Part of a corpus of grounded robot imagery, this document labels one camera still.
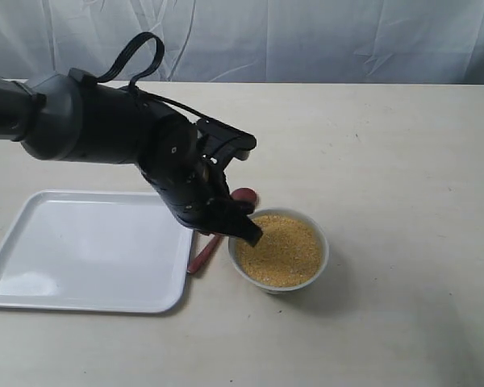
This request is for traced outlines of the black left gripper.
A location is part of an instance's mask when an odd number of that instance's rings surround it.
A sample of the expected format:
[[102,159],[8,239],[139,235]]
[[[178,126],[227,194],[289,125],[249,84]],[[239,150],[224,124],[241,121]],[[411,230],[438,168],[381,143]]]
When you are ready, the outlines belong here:
[[181,225],[256,246],[263,231],[249,218],[255,204],[229,199],[224,173],[202,156],[201,145],[188,119],[164,117],[141,148],[139,171]]

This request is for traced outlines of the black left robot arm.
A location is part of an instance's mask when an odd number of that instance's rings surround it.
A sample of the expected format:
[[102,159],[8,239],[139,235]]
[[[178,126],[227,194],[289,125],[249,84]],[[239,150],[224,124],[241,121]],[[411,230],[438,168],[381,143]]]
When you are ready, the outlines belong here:
[[225,168],[256,138],[179,102],[118,89],[73,69],[30,81],[0,78],[0,139],[39,160],[133,164],[183,226],[257,244],[253,206],[231,196]]

